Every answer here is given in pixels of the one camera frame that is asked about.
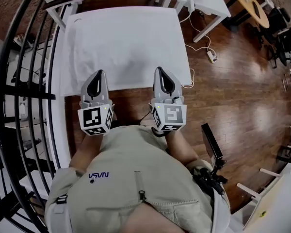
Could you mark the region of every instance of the office chair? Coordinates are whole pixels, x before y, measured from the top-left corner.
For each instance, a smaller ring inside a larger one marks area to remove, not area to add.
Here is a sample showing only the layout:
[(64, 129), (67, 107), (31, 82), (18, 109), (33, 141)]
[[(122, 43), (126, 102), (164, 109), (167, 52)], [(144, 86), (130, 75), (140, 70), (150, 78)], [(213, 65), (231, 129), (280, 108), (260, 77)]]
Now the office chair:
[(259, 49), (262, 49), (262, 45), (264, 43), (264, 38), (271, 44), (274, 45), (276, 43), (276, 34), (287, 27), (287, 22), (290, 22), (290, 16), (288, 15), (286, 9), (284, 8), (274, 8), (267, 15), (268, 21), (270, 23), (270, 27), (268, 29), (260, 26), (259, 29), (253, 27), (250, 23), (247, 23), (246, 27), (253, 32), (255, 36), (258, 37), (259, 40)]
[(266, 49), (267, 60), (274, 60), (275, 62), (273, 68), (277, 68), (277, 58), (284, 66), (287, 66), (287, 60), (291, 62), (291, 56), (286, 58), (286, 53), (291, 52), (291, 28), (279, 32), (275, 38), (275, 44), (266, 46)]

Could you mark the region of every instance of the white tablecloth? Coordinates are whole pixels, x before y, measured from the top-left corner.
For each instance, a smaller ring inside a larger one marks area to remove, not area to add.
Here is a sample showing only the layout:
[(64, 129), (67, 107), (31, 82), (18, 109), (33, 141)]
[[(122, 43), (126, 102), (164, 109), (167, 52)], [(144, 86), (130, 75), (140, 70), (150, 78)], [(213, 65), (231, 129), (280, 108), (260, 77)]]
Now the white tablecloth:
[(154, 70), (171, 71), (191, 84), (190, 68), (175, 9), (118, 7), (69, 17), (63, 47), (60, 92), (78, 95), (99, 69), (109, 90), (152, 87)]

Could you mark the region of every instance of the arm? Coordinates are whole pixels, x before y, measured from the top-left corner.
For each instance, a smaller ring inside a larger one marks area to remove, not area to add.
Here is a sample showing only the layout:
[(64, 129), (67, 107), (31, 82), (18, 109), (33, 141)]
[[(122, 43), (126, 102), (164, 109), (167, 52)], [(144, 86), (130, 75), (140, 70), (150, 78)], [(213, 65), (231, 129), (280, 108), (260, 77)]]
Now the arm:
[(170, 155), (180, 161), (183, 165), (187, 165), (198, 158), (190, 144), (184, 139), (180, 131), (171, 131), (165, 136)]
[(85, 173), (92, 160), (99, 155), (103, 135), (86, 136), (72, 157), (69, 167), (73, 167), (81, 173)]

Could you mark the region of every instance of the fiducial marker cube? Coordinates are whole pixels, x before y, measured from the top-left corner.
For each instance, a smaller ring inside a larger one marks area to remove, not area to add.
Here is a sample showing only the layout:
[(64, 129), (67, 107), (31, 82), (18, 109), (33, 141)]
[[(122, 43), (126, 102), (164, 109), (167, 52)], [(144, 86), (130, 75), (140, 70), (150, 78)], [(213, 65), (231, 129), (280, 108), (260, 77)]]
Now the fiducial marker cube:
[(78, 110), (81, 129), (87, 135), (109, 133), (113, 111), (109, 104)]
[(177, 131), (186, 123), (185, 104), (155, 103), (150, 108), (159, 131)]

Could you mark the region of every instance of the hardwood floor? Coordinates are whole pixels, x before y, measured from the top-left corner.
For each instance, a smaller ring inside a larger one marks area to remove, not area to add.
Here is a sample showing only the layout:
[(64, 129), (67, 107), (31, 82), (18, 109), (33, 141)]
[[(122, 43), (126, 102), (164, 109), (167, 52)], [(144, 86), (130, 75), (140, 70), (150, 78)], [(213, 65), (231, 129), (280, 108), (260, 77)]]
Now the hardwood floor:
[[(80, 10), (130, 2), (133, 5), (149, 3), (148, 0), (95, 0), (95, 3), (84, 2)], [(233, 6), (232, 14), (239, 9), (237, 5)], [(185, 18), (187, 13), (183, 9), (180, 18)], [(191, 18), (196, 28), (205, 27), (198, 12), (194, 12)], [(210, 23), (212, 18), (205, 16), (206, 23)], [(193, 43), (196, 31), (189, 20), (181, 27), (186, 44), (195, 49), (206, 45), (206, 39)], [(208, 60), (205, 50), (196, 52), (187, 48), (190, 68), (195, 70), (195, 85), (192, 89), (183, 89), (188, 112), (182, 132), (197, 154), (209, 160), (201, 133), (201, 125), (209, 123), (227, 159), (226, 166), (219, 173), (229, 179), (225, 189), (234, 212), (250, 200), (250, 196), (236, 186), (237, 183), (258, 192), (272, 180), (270, 176), (259, 173), (261, 167), (274, 172), (284, 167), (284, 163), (277, 163), (275, 157), (280, 146), (290, 140), (291, 84), (284, 92), (281, 79), (284, 73), (289, 77), (288, 68), (272, 69), (264, 50), (256, 48), (257, 40), (247, 35), (243, 25), (238, 33), (231, 33), (220, 24), (211, 31), (210, 37), (210, 47), (218, 56), (214, 64)], [(147, 114), (144, 104), (152, 96), (152, 88), (110, 92), (117, 117), (124, 125), (135, 124)], [(84, 138), (77, 115), (80, 98), (66, 97), (65, 101), (70, 152), (74, 154)], [(151, 115), (143, 121), (145, 124), (151, 122)]]

